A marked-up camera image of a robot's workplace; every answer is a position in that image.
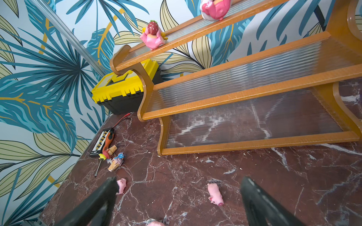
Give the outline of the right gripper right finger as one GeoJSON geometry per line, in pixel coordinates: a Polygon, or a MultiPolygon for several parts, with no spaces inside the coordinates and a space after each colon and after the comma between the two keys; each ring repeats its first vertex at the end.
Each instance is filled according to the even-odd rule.
{"type": "Polygon", "coordinates": [[[251,178],[243,178],[240,193],[250,226],[304,225],[251,178]]]}

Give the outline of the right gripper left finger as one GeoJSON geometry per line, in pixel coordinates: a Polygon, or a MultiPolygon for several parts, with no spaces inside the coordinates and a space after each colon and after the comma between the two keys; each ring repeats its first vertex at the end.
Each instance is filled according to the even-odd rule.
{"type": "Polygon", "coordinates": [[[88,198],[68,213],[58,226],[108,226],[119,186],[115,177],[107,180],[88,198]]]}

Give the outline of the ice cream cone figure toy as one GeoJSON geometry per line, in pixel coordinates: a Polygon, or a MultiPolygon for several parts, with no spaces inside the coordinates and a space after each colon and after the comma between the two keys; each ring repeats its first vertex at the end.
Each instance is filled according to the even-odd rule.
{"type": "Polygon", "coordinates": [[[111,165],[108,167],[108,171],[113,172],[119,169],[124,162],[124,158],[124,152],[119,153],[118,156],[113,158],[111,165]]]}

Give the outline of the pink strawberry cake figure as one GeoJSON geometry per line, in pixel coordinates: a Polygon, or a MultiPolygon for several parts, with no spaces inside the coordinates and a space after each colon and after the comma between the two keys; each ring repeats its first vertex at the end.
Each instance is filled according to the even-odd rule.
{"type": "Polygon", "coordinates": [[[161,31],[158,23],[154,20],[151,20],[147,27],[142,29],[140,39],[151,50],[156,50],[168,40],[166,33],[161,31]]]}

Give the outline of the pink round pig figure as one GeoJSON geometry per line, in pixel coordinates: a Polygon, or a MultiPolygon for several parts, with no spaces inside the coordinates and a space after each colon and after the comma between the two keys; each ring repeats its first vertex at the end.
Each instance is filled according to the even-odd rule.
{"type": "Polygon", "coordinates": [[[200,4],[200,12],[207,21],[222,21],[231,6],[232,0],[204,0],[200,4]]]}

